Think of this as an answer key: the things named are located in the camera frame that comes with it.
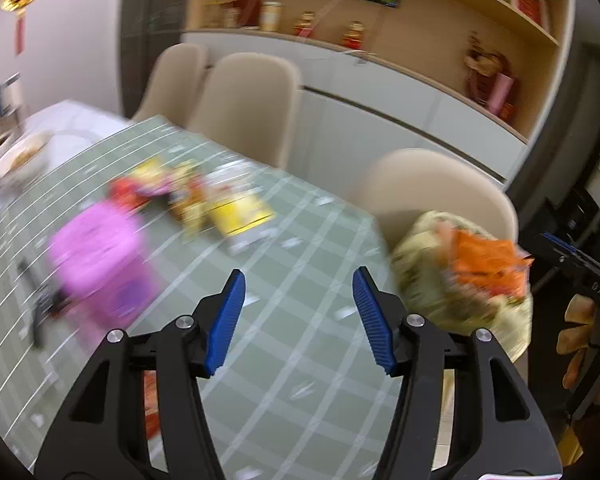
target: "pink container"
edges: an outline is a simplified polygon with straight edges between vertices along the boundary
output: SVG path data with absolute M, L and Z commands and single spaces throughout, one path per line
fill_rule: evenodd
M 90 206 L 52 238 L 49 253 L 64 291 L 103 329 L 126 328 L 156 297 L 139 225 L 115 204 Z

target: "hand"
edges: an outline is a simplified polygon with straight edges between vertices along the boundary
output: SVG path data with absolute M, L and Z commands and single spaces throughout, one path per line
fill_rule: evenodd
M 564 313 L 565 321 L 583 324 L 575 328 L 561 330 L 558 335 L 558 345 L 556 347 L 558 354 L 567 355 L 577 351 L 567 367 L 567 373 L 562 378 L 562 386 L 568 390 L 575 386 L 578 380 L 580 365 L 589 343 L 595 312 L 596 304 L 591 298 L 576 294 L 571 298 L 567 311 Z M 594 404 L 600 404 L 600 392 L 594 400 Z

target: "cabinet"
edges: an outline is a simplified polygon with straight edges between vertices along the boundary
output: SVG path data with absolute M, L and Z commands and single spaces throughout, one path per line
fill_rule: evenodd
M 351 179 L 391 150 L 423 147 L 464 155 L 494 182 L 500 182 L 494 175 L 512 178 L 526 152 L 524 142 L 465 102 L 372 60 L 237 31 L 188 32 L 183 41 L 206 45 L 211 63 L 234 52 L 295 63 L 305 90 L 289 170 L 344 198 Z
M 376 160 L 394 150 L 417 148 L 420 139 L 375 114 L 305 92 L 289 169 L 346 199 Z
M 526 146 L 484 115 L 457 99 L 442 95 L 428 132 L 508 177 Z

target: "red tassel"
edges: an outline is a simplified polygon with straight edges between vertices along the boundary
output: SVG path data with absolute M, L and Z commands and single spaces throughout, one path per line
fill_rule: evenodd
M 24 12 L 18 13 L 16 21 L 16 56 L 24 52 Z

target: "white plate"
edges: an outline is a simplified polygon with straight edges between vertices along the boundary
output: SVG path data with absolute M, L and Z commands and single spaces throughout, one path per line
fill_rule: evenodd
M 50 132 L 41 132 L 23 137 L 0 158 L 0 186 L 22 187 L 36 180 L 48 166 L 47 144 Z M 39 151 L 19 168 L 11 167 L 17 156 L 24 150 L 40 147 Z

